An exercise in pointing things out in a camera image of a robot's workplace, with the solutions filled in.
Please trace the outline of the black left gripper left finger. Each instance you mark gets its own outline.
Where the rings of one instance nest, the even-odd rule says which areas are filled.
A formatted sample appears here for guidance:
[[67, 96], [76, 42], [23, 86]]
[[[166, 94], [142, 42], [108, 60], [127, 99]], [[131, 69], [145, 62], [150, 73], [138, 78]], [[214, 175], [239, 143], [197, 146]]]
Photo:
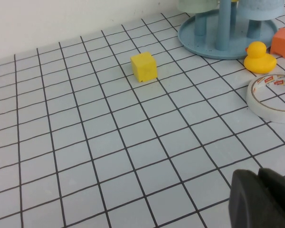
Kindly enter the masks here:
[[232, 176], [229, 216], [233, 228], [282, 228], [283, 216], [261, 179], [248, 170]]

